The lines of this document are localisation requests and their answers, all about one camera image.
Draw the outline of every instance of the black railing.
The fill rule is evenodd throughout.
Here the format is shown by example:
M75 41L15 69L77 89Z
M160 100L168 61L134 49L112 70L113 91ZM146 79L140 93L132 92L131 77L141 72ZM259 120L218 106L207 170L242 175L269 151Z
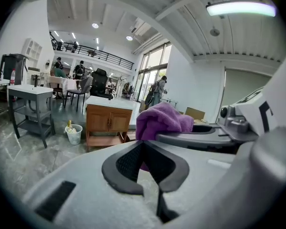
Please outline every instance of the black railing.
M73 52L77 54L91 56L92 58L104 60L104 61L116 64L116 65L119 65L129 70L131 70L133 67L133 62L130 62L126 59L120 58L113 54L103 52L101 50L97 50L95 48L91 48L91 47L87 47L83 45L77 45L76 47L74 46L73 43L56 42L53 49L57 51Z

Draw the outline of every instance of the wooden cabinet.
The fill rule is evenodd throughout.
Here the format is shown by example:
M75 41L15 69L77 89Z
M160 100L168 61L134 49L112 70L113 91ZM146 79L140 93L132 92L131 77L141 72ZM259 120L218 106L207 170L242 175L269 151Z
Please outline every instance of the wooden cabinet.
M109 121L110 132L127 132L131 115L111 113Z
M86 142L90 146L113 146L126 141L132 110L87 105ZM92 136L91 132L111 132L117 135Z

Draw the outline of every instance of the black refrigerator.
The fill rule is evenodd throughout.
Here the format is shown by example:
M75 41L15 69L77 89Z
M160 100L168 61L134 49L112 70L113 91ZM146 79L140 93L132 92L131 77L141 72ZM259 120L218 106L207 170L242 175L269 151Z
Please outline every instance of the black refrigerator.
M10 75L15 69L15 85L26 84L29 59L22 54L4 54L0 65L0 78L10 80Z

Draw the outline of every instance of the white robot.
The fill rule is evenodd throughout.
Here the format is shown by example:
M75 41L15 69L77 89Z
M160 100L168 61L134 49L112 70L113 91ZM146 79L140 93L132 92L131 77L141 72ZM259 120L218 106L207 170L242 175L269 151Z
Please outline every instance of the white robot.
M160 134L69 161L26 194L26 215L47 228L249 227L286 187L286 61L264 88L196 130L205 133ZM156 213L136 183L142 162L159 188Z

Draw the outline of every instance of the green shirt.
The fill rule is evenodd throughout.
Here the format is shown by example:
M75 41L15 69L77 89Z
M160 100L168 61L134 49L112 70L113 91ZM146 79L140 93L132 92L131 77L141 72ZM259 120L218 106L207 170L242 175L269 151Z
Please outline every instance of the green shirt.
M55 68L55 69L54 69L54 75L55 75L56 77L67 78L66 73L65 73L63 70L61 70L60 68Z

